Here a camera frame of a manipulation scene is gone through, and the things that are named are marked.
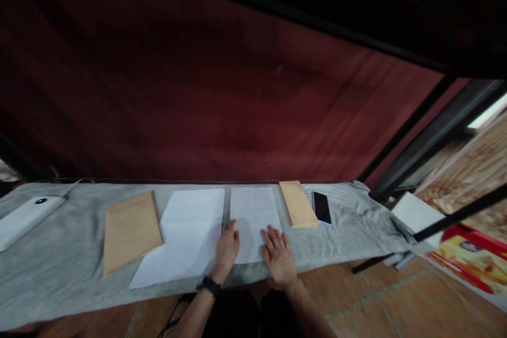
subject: right hand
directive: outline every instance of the right hand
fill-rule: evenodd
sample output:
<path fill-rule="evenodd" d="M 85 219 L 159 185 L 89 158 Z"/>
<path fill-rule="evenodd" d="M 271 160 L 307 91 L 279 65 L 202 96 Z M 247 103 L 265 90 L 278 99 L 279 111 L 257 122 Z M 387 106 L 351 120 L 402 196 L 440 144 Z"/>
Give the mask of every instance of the right hand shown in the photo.
<path fill-rule="evenodd" d="M 273 277 L 273 280 L 287 290 L 297 284 L 296 263 L 290 250 L 290 244 L 287 235 L 280 235 L 278 230 L 268 226 L 269 235 L 265 230 L 261 230 L 265 246 L 261 247 L 264 262 Z"/>

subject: brown envelope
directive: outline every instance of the brown envelope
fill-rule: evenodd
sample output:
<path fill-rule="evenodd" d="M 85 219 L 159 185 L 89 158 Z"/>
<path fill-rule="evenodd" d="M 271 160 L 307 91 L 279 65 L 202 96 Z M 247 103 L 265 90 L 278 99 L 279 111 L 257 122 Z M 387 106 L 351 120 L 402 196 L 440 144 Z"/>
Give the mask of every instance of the brown envelope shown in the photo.
<path fill-rule="evenodd" d="M 319 222 L 299 181 L 280 181 L 292 227 L 318 227 Z"/>
<path fill-rule="evenodd" d="M 106 210 L 104 271 L 109 276 L 162 244 L 153 191 Z"/>

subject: brown floor tile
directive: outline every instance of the brown floor tile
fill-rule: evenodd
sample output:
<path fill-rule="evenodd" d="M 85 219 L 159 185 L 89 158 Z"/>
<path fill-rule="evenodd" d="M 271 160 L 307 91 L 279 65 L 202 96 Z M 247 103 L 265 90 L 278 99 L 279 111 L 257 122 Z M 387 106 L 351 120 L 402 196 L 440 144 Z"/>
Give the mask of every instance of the brown floor tile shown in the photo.
<path fill-rule="evenodd" d="M 435 272 L 383 295 L 379 301 L 403 338 L 497 336 Z"/>
<path fill-rule="evenodd" d="M 179 295 L 173 295 L 140 302 L 127 338 L 158 337 L 173 313 L 179 298 Z"/>
<path fill-rule="evenodd" d="M 314 269 L 300 274 L 299 278 L 326 316 L 372 294 L 366 281 L 361 276 L 353 275 L 344 264 Z"/>
<path fill-rule="evenodd" d="M 438 272 L 445 283 L 456 290 L 467 302 L 470 309 L 493 328 L 500 337 L 507 337 L 507 313 L 445 273 Z"/>
<path fill-rule="evenodd" d="M 340 338 L 398 337 L 395 328 L 377 301 L 362 305 L 331 321 L 336 336 Z"/>
<path fill-rule="evenodd" d="M 137 304 L 128 304 L 48 322 L 37 338 L 125 338 Z"/>
<path fill-rule="evenodd" d="M 413 276 L 422 270 L 430 269 L 431 265 L 424 259 L 417 258 L 407 268 L 402 271 L 397 271 L 393 266 L 386 266 L 384 263 L 379 263 L 361 274 L 368 281 L 370 286 L 375 292 L 396 284 L 410 276 Z"/>

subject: dark red fabric backdrop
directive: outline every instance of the dark red fabric backdrop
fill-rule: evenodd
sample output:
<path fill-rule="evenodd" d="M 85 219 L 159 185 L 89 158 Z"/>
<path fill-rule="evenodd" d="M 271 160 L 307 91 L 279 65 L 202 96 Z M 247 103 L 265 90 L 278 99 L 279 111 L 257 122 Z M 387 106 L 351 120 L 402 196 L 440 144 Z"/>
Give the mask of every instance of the dark red fabric backdrop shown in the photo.
<path fill-rule="evenodd" d="M 226 0 L 0 12 L 0 132 L 61 176 L 353 180 L 442 77 Z"/>

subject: smartphone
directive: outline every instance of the smartphone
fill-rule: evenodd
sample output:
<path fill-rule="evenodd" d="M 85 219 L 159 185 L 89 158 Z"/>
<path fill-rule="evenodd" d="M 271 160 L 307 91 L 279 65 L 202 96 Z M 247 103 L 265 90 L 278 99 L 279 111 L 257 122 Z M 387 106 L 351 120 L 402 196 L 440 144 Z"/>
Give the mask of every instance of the smartphone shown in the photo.
<path fill-rule="evenodd" d="M 329 204 L 324 194 L 313 192 L 313 207 L 315 215 L 321 223 L 331 226 L 331 213 L 329 212 Z"/>

